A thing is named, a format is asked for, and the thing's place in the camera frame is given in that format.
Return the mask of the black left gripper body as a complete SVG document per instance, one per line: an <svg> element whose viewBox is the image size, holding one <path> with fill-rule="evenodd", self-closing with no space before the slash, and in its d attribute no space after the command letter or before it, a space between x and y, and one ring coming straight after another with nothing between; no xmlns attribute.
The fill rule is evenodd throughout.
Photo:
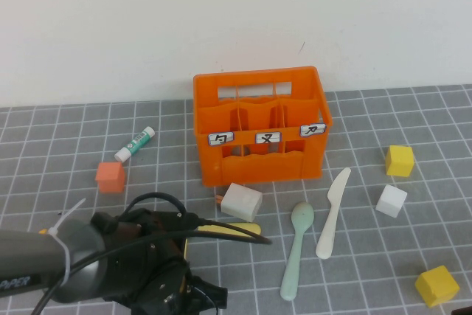
<svg viewBox="0 0 472 315"><path fill-rule="evenodd" d="M189 263L173 257L129 302L132 314L199 314L227 307L227 289L195 276Z"/></svg>

